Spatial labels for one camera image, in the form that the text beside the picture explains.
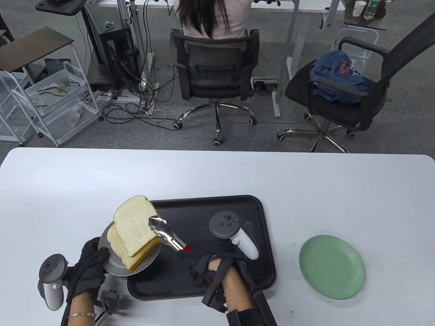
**chair backrest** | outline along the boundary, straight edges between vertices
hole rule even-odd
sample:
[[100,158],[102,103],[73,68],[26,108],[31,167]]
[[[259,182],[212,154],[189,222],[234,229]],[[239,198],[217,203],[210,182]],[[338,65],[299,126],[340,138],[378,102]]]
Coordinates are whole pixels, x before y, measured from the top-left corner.
[[400,69],[434,44],[435,13],[416,27],[385,56],[382,63],[382,80],[390,80]]
[[177,67],[181,94],[209,99],[240,96],[247,99],[252,70],[258,64],[260,34],[237,39],[210,40],[171,31],[172,63]]

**black office chair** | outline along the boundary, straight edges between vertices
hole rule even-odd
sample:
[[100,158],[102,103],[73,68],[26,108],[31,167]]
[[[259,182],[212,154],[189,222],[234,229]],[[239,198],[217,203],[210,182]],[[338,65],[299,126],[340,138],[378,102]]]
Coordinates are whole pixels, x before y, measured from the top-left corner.
[[222,124],[219,116],[221,106],[241,109],[249,113],[249,123],[257,124],[254,114],[245,106],[224,103],[220,99],[240,97],[244,101],[252,96],[252,70],[258,64],[260,34],[252,30],[249,36],[210,40],[187,37],[179,30],[171,31],[171,55],[180,77],[181,95],[208,99],[204,104],[180,115],[174,129],[183,127],[182,121],[193,112],[213,108],[216,119],[216,138],[213,145],[222,143]]
[[[387,89],[390,79],[411,60],[426,49],[435,44],[435,14],[431,15],[407,37],[405,37],[394,49],[388,51],[382,47],[363,42],[353,37],[345,37],[341,40],[338,49],[344,43],[352,44],[362,49],[367,49],[380,54],[383,57],[381,79],[378,82],[367,79],[371,83],[368,92],[361,92],[352,88],[344,87],[326,78],[315,76],[310,78],[310,66],[314,61],[301,68],[291,79],[285,91],[286,97],[308,108],[309,113],[305,118],[311,121],[315,130],[287,128],[278,132],[277,138],[283,140],[289,134],[313,134],[317,139],[311,148],[311,152],[317,152],[323,139],[330,141],[339,150],[348,153],[349,150],[335,140],[331,134],[340,130],[347,130],[347,135],[353,137],[355,131],[367,130],[375,117],[383,108],[387,98]],[[333,87],[337,90],[362,97],[359,104],[342,104],[329,102],[322,96],[314,96],[315,83]],[[315,116],[324,118],[322,124]],[[339,126],[330,128],[331,122]]]

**white desk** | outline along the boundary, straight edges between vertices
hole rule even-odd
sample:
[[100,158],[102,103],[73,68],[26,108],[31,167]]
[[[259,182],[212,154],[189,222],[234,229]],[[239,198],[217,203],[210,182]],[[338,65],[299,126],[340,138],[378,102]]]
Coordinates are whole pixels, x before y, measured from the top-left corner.
[[[165,8],[169,6],[170,8],[173,6],[174,1],[168,0],[166,3],[163,0],[160,1],[153,1],[153,0],[136,0],[135,4],[136,6],[143,6],[145,3],[147,3],[147,6],[149,8]],[[117,0],[97,0],[97,4],[99,6],[108,6],[108,7],[117,7]],[[287,35],[287,41],[286,41],[286,47],[285,47],[285,65],[286,71],[288,74],[288,78],[291,80],[293,76],[297,73],[299,68],[299,62],[301,59],[302,49],[305,44],[305,38],[307,36],[308,32],[308,26],[313,24],[314,15],[313,14],[326,14],[328,10],[326,9],[331,5],[331,0],[300,0],[299,6],[298,6],[298,13],[295,17],[296,21],[294,24],[290,24],[288,35]],[[266,10],[266,11],[284,11],[284,12],[293,12],[294,9],[294,3],[292,0],[282,0],[281,6],[278,7],[276,2],[273,2],[271,4],[267,4],[264,1],[260,1],[258,3],[252,3],[251,9],[253,10]],[[342,3],[342,0],[340,1],[337,11],[344,11],[345,7]],[[290,44],[292,43],[292,37],[294,32],[294,27],[296,25],[296,41],[294,45],[293,53],[290,54]],[[281,87],[283,87],[282,83],[284,82],[283,74],[281,74],[277,80],[274,80],[272,83],[275,83],[278,85],[276,91],[272,92],[272,100],[273,100],[273,106],[274,106],[274,113],[276,117],[281,116],[280,109],[279,109],[279,97],[281,93]],[[257,80],[264,80],[263,78],[254,77],[254,79]]]
[[[1,165],[0,184],[3,325],[58,325],[63,308],[50,311],[36,289],[41,263],[62,253],[75,264],[137,194],[260,199],[278,274],[266,296],[279,326],[435,325],[435,164],[427,156],[19,148]],[[361,255],[366,281],[355,297],[327,299],[304,281],[298,253],[317,234]],[[103,287],[128,299],[125,284],[108,277]],[[122,313],[101,326],[227,325],[201,298],[131,299]]]

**gray carpet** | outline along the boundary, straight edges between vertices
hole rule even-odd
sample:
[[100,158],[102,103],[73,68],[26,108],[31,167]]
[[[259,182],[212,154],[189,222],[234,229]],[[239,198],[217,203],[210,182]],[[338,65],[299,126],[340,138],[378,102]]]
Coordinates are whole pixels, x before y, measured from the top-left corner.
[[[50,26],[75,40],[79,55],[85,56],[85,43],[79,32],[74,17],[57,16],[35,11],[36,0],[0,1],[0,12],[15,37],[25,35],[42,26]],[[419,23],[435,11],[433,0],[394,0],[388,4],[388,20],[391,26],[388,31],[381,32],[379,44],[392,48]],[[254,75],[274,77],[279,72],[282,62],[282,50],[289,25],[288,13],[252,12],[248,28],[258,28],[261,35],[261,53],[259,66]],[[157,54],[157,66],[170,61],[169,32],[171,28],[179,28],[174,15],[167,16],[165,10],[149,9],[149,24],[153,51]],[[78,15],[83,32],[83,20]],[[344,25],[343,13],[338,14],[333,27],[320,30],[321,17],[316,24],[309,27],[309,35],[303,50],[301,64],[310,62],[331,48],[335,34]],[[341,141],[354,153],[406,153],[426,154],[435,158],[435,131],[433,102],[435,94],[435,47],[427,50],[402,69],[391,81],[388,101],[375,118],[368,131],[358,133],[353,139],[338,135]],[[53,57],[72,57],[68,50],[61,50]],[[377,71],[381,59],[374,55],[364,72],[369,78],[378,79]],[[159,81],[171,78],[171,69],[162,67],[157,74]],[[167,87],[160,93],[160,99],[166,99],[171,93]],[[176,82],[174,94],[166,103],[159,103],[156,109],[165,110],[168,117],[177,118],[190,106],[202,103],[199,99],[183,101]],[[250,107],[257,116],[258,125],[250,126],[248,116],[242,112],[223,109],[221,117],[224,125],[224,144],[216,148],[212,145],[214,137],[214,117],[212,111],[203,111],[188,117],[184,128],[180,131],[169,131],[149,126],[140,121],[132,121],[123,125],[95,122],[80,134],[66,142],[64,147],[84,148],[132,148],[132,149],[165,149],[165,150],[243,150],[243,151],[309,151],[314,139],[311,137],[288,137],[284,142],[276,139],[276,133],[288,126],[306,126],[303,119],[304,109],[286,99],[281,98],[282,117],[276,119],[269,97],[255,96],[243,103]],[[161,125],[171,127],[171,122]],[[26,146],[53,147],[48,138],[34,137]],[[15,143],[0,142],[0,162],[7,153],[16,147]],[[326,143],[321,151],[336,152]]]

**computer tower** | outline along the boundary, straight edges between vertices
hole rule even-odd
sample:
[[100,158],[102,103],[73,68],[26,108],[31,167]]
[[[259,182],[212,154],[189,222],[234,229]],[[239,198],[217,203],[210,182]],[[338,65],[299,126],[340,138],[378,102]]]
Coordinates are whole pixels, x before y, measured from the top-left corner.
[[118,8],[87,3],[86,11],[102,60],[99,64],[93,53],[87,73],[91,87],[117,90],[125,86],[126,80],[140,79],[143,63],[138,62],[131,29],[121,19]]

